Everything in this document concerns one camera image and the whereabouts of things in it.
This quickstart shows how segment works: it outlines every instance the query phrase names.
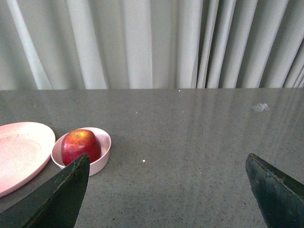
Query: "speckled granite surface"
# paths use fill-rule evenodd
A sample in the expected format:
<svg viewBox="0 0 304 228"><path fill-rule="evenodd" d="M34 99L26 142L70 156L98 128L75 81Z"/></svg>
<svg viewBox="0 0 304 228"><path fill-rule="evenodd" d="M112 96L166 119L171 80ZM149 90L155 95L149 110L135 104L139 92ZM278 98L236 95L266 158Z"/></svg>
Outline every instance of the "speckled granite surface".
<svg viewBox="0 0 304 228"><path fill-rule="evenodd" d="M258 103L270 110L254 111ZM303 89L1 91L0 125L22 121L57 139L88 126L110 134L109 162L89 178L76 228L265 228L250 152L304 183ZM0 212L59 171L50 160L0 199Z"/></svg>

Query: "white debris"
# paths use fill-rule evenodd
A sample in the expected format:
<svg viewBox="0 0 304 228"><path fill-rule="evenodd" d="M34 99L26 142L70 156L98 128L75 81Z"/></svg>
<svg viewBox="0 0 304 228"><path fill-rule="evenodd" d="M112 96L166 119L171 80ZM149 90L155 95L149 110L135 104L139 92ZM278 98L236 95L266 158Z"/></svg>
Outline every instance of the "white debris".
<svg viewBox="0 0 304 228"><path fill-rule="evenodd" d="M262 112L264 109L269 110L268 104L257 104L256 106L251 106L256 112Z"/></svg>

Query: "curtain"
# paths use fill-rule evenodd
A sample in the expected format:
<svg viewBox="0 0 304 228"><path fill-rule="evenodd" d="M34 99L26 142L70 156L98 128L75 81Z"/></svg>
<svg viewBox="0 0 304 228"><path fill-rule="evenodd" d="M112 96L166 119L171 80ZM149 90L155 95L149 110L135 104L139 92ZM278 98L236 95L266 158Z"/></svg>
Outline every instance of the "curtain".
<svg viewBox="0 0 304 228"><path fill-rule="evenodd" d="M304 87L304 1L0 0L0 89Z"/></svg>

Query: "white curtain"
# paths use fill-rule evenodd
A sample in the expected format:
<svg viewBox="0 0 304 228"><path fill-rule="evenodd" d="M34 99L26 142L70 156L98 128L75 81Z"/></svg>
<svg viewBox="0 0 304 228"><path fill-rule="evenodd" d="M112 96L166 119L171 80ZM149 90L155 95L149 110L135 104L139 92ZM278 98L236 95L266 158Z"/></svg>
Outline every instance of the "white curtain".
<svg viewBox="0 0 304 228"><path fill-rule="evenodd" d="M0 89L304 87L303 0L0 0Z"/></svg>

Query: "apple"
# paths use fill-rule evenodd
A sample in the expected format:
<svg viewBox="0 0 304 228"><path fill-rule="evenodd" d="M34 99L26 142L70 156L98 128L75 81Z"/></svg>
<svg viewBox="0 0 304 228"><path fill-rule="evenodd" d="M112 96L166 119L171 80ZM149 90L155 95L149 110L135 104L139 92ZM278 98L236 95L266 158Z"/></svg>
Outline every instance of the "apple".
<svg viewBox="0 0 304 228"><path fill-rule="evenodd" d="M66 134L61 144L64 165L68 165L84 153L87 153L90 163L101 157L101 145L94 133L86 129L76 129Z"/></svg>

